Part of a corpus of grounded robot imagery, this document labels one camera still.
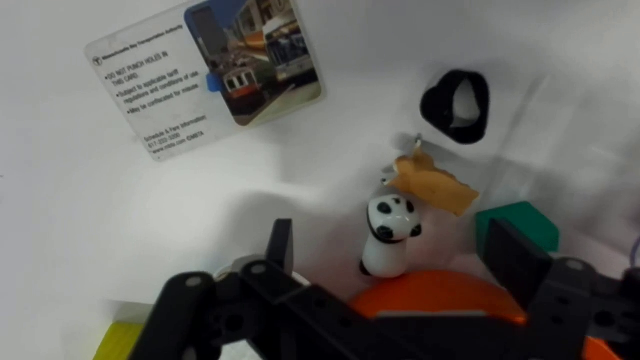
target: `card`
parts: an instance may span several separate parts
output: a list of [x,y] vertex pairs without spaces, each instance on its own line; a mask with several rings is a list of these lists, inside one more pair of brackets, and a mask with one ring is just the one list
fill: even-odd
[[91,42],[86,58],[156,160],[321,93],[289,0],[187,2]]

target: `yellow object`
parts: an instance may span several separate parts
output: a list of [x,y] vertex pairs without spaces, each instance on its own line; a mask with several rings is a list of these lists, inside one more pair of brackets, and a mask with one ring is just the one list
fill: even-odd
[[395,160],[391,186],[456,216],[462,216],[477,198],[476,190],[458,182],[450,172],[435,168],[424,150]]
[[101,338],[94,360],[127,360],[142,333],[142,327],[142,323],[113,321]]

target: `white wall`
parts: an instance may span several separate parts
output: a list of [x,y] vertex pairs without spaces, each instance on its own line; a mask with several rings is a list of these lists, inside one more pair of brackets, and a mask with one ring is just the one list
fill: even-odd
[[[620,273],[640,232],[640,3],[632,0],[300,0],[325,100],[156,164],[84,45],[175,0],[4,2],[0,17],[0,358],[89,358],[119,302],[151,302],[183,270],[261,252],[296,219],[296,262],[348,295],[379,168],[450,65],[493,81],[484,143],[439,162],[484,190],[531,198],[563,252]],[[445,216],[415,264],[462,245]]]

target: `black and white toy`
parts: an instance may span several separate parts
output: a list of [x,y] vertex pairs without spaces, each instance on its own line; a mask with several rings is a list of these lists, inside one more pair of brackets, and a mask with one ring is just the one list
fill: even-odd
[[365,206],[370,235],[360,272],[373,277],[395,277],[407,268],[406,240],[422,234],[413,201],[399,194],[376,195]]

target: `photo on card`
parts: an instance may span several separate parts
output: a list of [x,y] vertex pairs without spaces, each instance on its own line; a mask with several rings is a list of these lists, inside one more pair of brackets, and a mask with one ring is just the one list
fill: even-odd
[[238,126],[259,123],[321,93],[318,72],[289,0],[208,0],[183,11]]

